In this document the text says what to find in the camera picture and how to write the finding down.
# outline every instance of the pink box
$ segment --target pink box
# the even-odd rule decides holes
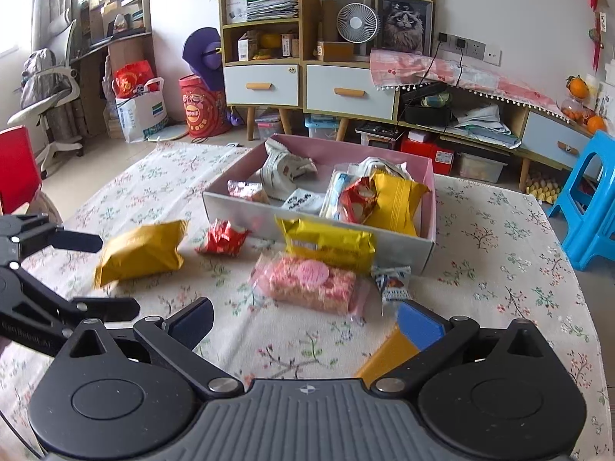
[[[250,229],[253,235],[274,241],[284,241],[275,217],[284,219],[303,218],[347,229],[373,232],[376,237],[376,263],[382,266],[411,265],[420,274],[435,244],[435,182],[432,161],[429,158],[405,154],[378,147],[359,146],[346,142],[312,139],[296,135],[273,135],[273,139],[288,147],[293,154],[312,158],[318,174],[303,176],[295,181],[298,187],[315,192],[325,192],[334,166],[341,163],[361,163],[373,156],[391,163],[407,163],[407,170],[417,182],[422,182],[431,192],[423,196],[421,202],[420,237],[412,237],[385,229],[363,225],[346,224],[315,215],[282,209],[280,202],[275,204],[250,203],[228,195],[227,182],[258,181],[254,173],[267,159],[264,143],[254,147],[244,157],[229,167],[214,180],[203,192],[203,202],[207,219],[230,220],[232,224]]]

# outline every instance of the white shopping bag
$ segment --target white shopping bag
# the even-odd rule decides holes
[[[154,83],[160,84],[159,91],[150,91]],[[163,85],[162,78],[154,78],[144,85],[142,94],[131,99],[116,99],[126,142],[142,142],[166,126],[168,116],[162,98]]]

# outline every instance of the cabinet leg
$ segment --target cabinet leg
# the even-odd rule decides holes
[[[346,130],[348,129],[348,122],[350,119],[342,118],[339,120],[339,128],[337,129],[337,138],[338,142],[343,142],[344,137],[346,136]]]
[[[256,107],[248,107],[248,142],[254,140],[254,111]]]
[[[282,128],[284,128],[284,133],[286,135],[292,135],[293,128],[290,125],[290,118],[288,117],[288,109],[284,109],[280,107],[278,111],[280,113],[280,121],[282,122]]]
[[[530,174],[530,160],[528,158],[524,158],[524,161],[521,164],[521,176],[519,177],[519,192],[523,192],[525,194],[525,189],[527,188],[526,182],[528,181],[528,175]]]

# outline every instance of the blue plastic stool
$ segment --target blue plastic stool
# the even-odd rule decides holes
[[[602,160],[602,178],[590,196],[578,187],[594,155]],[[577,203],[585,207],[585,213]],[[615,241],[611,239],[615,232],[615,139],[604,131],[598,131],[585,146],[549,217],[560,210],[568,222],[562,248],[575,269],[585,270],[594,256],[615,260]]]

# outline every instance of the white drawer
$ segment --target white drawer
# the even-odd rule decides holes
[[[521,141],[523,149],[531,150],[531,152],[540,154],[545,158],[574,167],[578,160],[577,152],[583,152],[589,138],[557,121],[530,112],[524,137]],[[600,160],[594,158],[587,165],[585,175],[595,179],[601,167]]]
[[[299,66],[259,64],[224,68],[226,103],[299,106]]]
[[[306,69],[307,110],[393,119],[395,91],[376,90],[369,69],[313,65]]]

